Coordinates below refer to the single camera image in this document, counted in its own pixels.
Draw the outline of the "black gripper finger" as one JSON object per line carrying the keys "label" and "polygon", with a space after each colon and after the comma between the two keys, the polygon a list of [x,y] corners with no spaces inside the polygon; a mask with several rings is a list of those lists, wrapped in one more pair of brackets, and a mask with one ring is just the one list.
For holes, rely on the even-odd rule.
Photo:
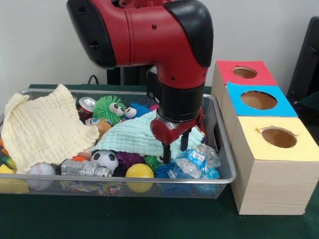
{"label": "black gripper finger", "polygon": [[189,128],[186,130],[181,137],[181,142],[180,142],[180,150],[185,151],[188,147],[188,138],[189,138],[189,133],[191,132],[192,128]]}
{"label": "black gripper finger", "polygon": [[164,164],[170,164],[171,160],[171,150],[170,150],[170,144],[162,143],[163,145],[163,163]]}

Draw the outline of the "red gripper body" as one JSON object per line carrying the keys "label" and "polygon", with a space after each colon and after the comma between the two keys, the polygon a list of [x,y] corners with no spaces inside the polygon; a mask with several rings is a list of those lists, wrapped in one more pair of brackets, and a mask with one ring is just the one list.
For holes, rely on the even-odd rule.
{"label": "red gripper body", "polygon": [[205,138],[198,126],[201,125],[203,120],[203,109],[200,109],[199,115],[191,121],[184,122],[172,122],[162,117],[158,110],[156,112],[156,118],[151,121],[150,127],[154,137],[165,144],[172,144],[174,141],[182,137],[182,134],[189,128],[195,129],[195,132],[200,134],[201,140]]}

